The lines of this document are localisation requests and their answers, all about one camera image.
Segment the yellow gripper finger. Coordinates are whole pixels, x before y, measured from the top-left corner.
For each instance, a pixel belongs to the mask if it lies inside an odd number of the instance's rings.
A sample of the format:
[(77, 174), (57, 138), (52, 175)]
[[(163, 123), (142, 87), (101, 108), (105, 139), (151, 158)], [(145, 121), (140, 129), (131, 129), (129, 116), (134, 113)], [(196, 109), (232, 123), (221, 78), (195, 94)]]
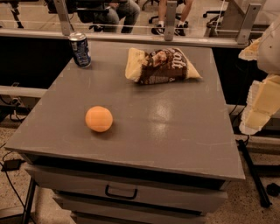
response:
[(241, 50), (238, 58), (246, 61), (257, 60), (260, 40), (260, 38), (253, 40), (249, 46)]
[(254, 80), (248, 91), (247, 105), (241, 114), (239, 130), (245, 135), (260, 131), (280, 109), (280, 76), (269, 74)]

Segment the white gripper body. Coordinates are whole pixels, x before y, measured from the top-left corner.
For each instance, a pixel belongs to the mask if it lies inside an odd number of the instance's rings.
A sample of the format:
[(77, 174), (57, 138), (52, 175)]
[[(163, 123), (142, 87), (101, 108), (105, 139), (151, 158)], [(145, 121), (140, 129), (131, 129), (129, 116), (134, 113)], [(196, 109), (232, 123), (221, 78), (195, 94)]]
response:
[(271, 23), (261, 37), (257, 66), (267, 74), (280, 74), (280, 17)]

